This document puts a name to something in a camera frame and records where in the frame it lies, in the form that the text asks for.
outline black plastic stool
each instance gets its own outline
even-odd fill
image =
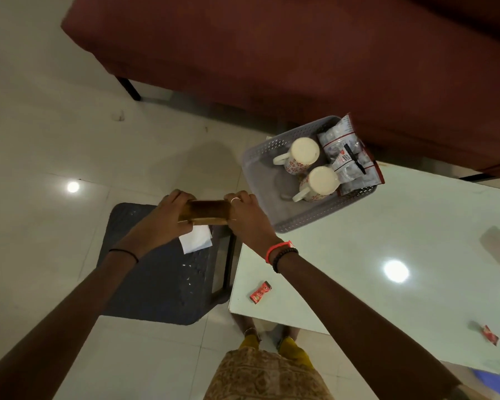
[[[111,211],[97,267],[112,248],[155,206],[121,203]],[[210,226],[209,248],[183,254],[179,239],[142,257],[111,298],[106,316],[188,325],[231,294],[230,274],[236,238],[227,226]],[[222,288],[212,293],[220,239],[229,237]]]

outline mug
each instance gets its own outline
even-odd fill
[[[339,187],[337,174],[325,166],[316,167],[300,183],[300,192],[293,196],[293,201],[305,199],[308,202],[324,199]]]
[[[311,167],[319,154],[320,148],[315,140],[300,137],[293,142],[287,153],[274,157],[272,162],[276,165],[283,164],[289,174],[296,175]]]

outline red candy wrapper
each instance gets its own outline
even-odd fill
[[[483,334],[484,337],[486,337],[487,340],[489,340],[491,343],[494,345],[498,345],[498,336],[495,336],[491,329],[484,325],[483,330],[481,330],[481,333]]]
[[[250,299],[252,299],[252,301],[254,303],[257,304],[257,302],[259,302],[261,300],[261,298],[269,291],[269,290],[272,290],[272,286],[270,286],[270,284],[265,281],[263,282],[263,284],[259,287],[259,289],[257,289],[257,291],[255,291],[254,293],[252,293],[250,295]]]

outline sofa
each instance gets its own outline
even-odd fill
[[[74,0],[62,28],[129,79],[500,176],[500,0]]]

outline yellow leggings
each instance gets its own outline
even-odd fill
[[[239,348],[244,348],[244,347],[252,347],[255,349],[259,349],[258,337],[254,334],[247,335],[245,339],[242,341],[241,345],[239,346]],[[309,356],[303,349],[301,349],[298,345],[296,345],[296,343],[291,337],[286,337],[283,339],[280,348],[278,350],[278,353],[282,357],[287,358],[293,361],[294,363],[307,366],[309,369],[314,369],[313,364],[309,360]]]

